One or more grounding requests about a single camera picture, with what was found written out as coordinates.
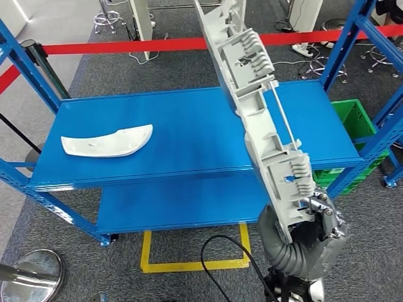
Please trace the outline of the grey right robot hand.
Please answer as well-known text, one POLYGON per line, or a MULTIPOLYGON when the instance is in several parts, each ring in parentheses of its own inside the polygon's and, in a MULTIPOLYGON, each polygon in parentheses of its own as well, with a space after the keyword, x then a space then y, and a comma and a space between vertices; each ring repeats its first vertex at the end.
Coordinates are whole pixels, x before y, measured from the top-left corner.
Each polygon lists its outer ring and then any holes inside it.
POLYGON ((291 231, 302 255, 302 271, 295 276, 306 281, 319 279, 341 252, 349 227, 326 191, 317 189, 303 204, 314 221, 303 221, 291 231))

